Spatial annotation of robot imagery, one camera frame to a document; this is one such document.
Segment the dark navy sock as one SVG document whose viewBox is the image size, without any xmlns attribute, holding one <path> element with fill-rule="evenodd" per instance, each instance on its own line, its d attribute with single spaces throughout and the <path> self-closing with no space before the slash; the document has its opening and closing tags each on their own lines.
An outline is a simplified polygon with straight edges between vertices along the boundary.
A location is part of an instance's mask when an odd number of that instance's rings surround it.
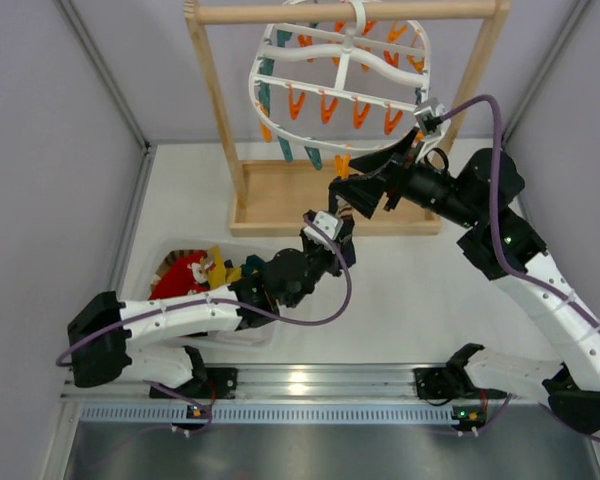
<svg viewBox="0 0 600 480">
<path fill-rule="evenodd" d="M 329 197 L 329 212 L 342 221 L 337 244 L 344 258 L 346 266 L 351 268 L 356 263 L 356 252 L 353 243 L 353 232 L 355 227 L 354 209 L 344 199 L 337 195 Z"/>
</svg>

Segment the teal sock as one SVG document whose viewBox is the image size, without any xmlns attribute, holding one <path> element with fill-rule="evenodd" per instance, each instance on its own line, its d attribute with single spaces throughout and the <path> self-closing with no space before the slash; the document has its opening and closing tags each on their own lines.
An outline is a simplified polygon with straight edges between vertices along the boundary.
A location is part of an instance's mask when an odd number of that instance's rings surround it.
<svg viewBox="0 0 600 480">
<path fill-rule="evenodd" d="M 240 266 L 241 277 L 246 278 L 254 274 L 261 274 L 266 269 L 266 261 L 256 254 L 248 255 Z"/>
</svg>

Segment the white round clip hanger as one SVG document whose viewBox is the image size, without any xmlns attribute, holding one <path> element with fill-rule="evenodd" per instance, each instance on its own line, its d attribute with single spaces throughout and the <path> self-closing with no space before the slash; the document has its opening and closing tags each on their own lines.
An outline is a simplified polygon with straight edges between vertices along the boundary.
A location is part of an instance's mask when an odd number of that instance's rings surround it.
<svg viewBox="0 0 600 480">
<path fill-rule="evenodd" d="M 314 110 L 318 126 L 350 120 L 389 146 L 429 97 L 431 43 L 416 20 L 377 21 L 354 4 L 347 21 L 276 21 L 265 27 L 248 88 L 262 136 L 279 143 L 286 160 L 293 147 L 309 157 L 325 151 L 362 153 L 368 146 L 340 133 L 309 132 L 296 121 Z"/>
</svg>

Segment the mustard sock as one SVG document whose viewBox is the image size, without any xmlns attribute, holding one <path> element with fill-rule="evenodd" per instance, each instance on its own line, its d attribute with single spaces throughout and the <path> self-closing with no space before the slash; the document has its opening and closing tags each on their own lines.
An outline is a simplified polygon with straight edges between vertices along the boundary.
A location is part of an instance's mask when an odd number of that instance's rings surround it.
<svg viewBox="0 0 600 480">
<path fill-rule="evenodd" d="M 230 260 L 225 260 L 219 246 L 213 246 L 206 251 L 204 270 L 212 290 L 242 278 L 242 269 L 234 267 Z"/>
</svg>

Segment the red sock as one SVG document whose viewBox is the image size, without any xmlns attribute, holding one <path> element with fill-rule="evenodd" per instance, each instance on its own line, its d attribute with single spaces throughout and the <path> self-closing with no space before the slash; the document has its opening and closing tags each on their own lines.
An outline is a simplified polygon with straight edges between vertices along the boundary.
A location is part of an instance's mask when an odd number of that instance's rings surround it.
<svg viewBox="0 0 600 480">
<path fill-rule="evenodd" d="M 178 260 L 169 272 L 151 290 L 149 299 L 168 299 L 209 291 L 210 285 L 204 270 L 205 250 Z"/>
</svg>

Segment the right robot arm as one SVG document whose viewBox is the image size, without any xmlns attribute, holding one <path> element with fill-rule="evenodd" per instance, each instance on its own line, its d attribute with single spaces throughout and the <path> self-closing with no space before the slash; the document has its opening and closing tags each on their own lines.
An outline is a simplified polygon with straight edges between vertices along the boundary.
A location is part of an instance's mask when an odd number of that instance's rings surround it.
<svg viewBox="0 0 600 480">
<path fill-rule="evenodd" d="M 463 228 L 457 244 L 469 263 L 509 295 L 559 358 L 531 360 L 469 343 L 423 375 L 422 399 L 513 394 L 548 408 L 573 430 L 600 431 L 600 320 L 580 304 L 546 243 L 510 204 L 525 182 L 504 152 L 481 148 L 458 175 L 436 168 L 410 132 L 394 145 L 350 161 L 332 196 L 371 218 L 381 199 L 393 210 L 406 199 Z"/>
</svg>

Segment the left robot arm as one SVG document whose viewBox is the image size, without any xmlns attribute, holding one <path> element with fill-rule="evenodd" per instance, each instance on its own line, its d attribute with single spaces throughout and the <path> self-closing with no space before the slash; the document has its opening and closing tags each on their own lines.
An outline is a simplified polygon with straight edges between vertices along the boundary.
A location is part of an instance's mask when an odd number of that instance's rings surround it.
<svg viewBox="0 0 600 480">
<path fill-rule="evenodd" d="M 188 335 L 239 332 L 283 321 L 326 274 L 350 275 L 354 224 L 317 222 L 300 232 L 301 249 L 278 251 L 263 266 L 221 287 L 168 299 L 123 301 L 113 291 L 94 296 L 69 323 L 69 349 L 57 363 L 72 370 L 79 388 L 118 379 L 183 391 L 207 379 L 200 352 L 171 345 Z"/>
</svg>

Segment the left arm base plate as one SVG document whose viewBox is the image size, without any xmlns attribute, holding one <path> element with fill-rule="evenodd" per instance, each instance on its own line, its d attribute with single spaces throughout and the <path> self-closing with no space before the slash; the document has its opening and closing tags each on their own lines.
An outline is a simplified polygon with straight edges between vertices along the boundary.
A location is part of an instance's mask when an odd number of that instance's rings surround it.
<svg viewBox="0 0 600 480">
<path fill-rule="evenodd" d="M 212 400 L 232 399 L 238 386 L 238 370 L 236 368 L 212 367 L 200 373 L 193 371 L 192 378 L 184 384 L 173 388 L 176 396 L 165 393 L 146 382 L 149 387 L 149 397 L 153 399 L 193 399 Z"/>
</svg>

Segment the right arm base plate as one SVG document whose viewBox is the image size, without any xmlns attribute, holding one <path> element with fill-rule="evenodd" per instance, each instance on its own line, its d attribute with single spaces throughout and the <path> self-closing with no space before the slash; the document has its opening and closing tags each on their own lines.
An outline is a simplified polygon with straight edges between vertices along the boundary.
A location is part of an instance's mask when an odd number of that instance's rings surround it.
<svg viewBox="0 0 600 480">
<path fill-rule="evenodd" d="M 414 376 L 417 397 L 436 406 L 454 400 L 500 400 L 507 396 L 500 390 L 481 390 L 465 373 L 449 367 L 417 368 Z"/>
</svg>

